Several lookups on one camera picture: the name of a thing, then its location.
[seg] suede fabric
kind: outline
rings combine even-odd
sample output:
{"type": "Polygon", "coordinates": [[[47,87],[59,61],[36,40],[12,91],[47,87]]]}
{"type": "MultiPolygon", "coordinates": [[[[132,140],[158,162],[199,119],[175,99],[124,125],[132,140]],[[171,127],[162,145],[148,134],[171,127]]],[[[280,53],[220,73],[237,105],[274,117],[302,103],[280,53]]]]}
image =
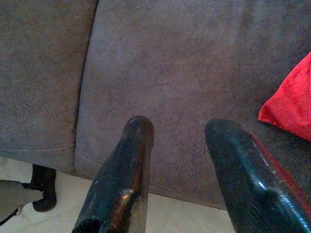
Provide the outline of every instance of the suede fabric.
{"type": "Polygon", "coordinates": [[[211,118],[243,125],[310,196],[311,145],[257,120],[311,50],[311,3],[101,0],[79,107],[75,164],[94,177],[134,115],[155,126],[151,192],[224,208],[204,143],[211,118]]]}
{"type": "Polygon", "coordinates": [[[1,1],[0,156],[74,171],[96,1],[1,1]]]}

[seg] couch cushion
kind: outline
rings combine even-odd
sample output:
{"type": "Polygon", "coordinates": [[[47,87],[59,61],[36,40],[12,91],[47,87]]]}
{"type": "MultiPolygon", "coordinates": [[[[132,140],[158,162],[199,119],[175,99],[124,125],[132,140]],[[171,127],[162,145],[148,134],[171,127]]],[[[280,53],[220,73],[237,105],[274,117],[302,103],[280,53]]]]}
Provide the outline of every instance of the couch cushion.
{"type": "Polygon", "coordinates": [[[94,177],[134,115],[155,126],[151,191],[224,207],[204,143],[242,124],[310,192],[310,143],[257,120],[310,51],[310,1],[102,0],[82,83],[75,162],[94,177]]]}
{"type": "Polygon", "coordinates": [[[0,156],[73,171],[96,0],[1,2],[0,156]]]}

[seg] red cushion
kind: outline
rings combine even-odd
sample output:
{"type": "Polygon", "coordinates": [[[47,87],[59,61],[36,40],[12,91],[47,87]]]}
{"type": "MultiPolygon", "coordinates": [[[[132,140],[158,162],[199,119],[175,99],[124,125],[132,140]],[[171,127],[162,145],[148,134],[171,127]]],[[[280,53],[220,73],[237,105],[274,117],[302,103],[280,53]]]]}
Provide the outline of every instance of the red cushion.
{"type": "Polygon", "coordinates": [[[311,52],[263,105],[258,119],[311,141],[311,52]]]}

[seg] chair leg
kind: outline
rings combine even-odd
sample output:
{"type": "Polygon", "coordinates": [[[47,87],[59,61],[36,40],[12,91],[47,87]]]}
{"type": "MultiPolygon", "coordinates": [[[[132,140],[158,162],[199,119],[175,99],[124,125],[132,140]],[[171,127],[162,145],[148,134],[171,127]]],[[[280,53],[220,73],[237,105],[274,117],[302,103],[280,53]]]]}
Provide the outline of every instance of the chair leg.
{"type": "Polygon", "coordinates": [[[54,169],[33,165],[33,176],[30,184],[28,184],[29,188],[43,191],[43,199],[33,202],[36,211],[46,212],[55,207],[55,178],[56,171],[54,169]]]}

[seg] white floor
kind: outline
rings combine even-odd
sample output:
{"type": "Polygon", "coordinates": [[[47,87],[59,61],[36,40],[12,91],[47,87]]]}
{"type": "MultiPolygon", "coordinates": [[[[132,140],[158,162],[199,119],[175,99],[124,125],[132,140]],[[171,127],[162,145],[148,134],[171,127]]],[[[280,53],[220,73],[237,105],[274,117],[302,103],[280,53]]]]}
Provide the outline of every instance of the white floor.
{"type": "MultiPolygon", "coordinates": [[[[29,182],[32,166],[0,157],[0,180],[29,182]]],[[[58,172],[57,206],[46,213],[27,204],[20,216],[0,227],[1,233],[70,233],[91,181],[58,172]]],[[[147,233],[234,233],[226,211],[150,194],[147,233]]]]}

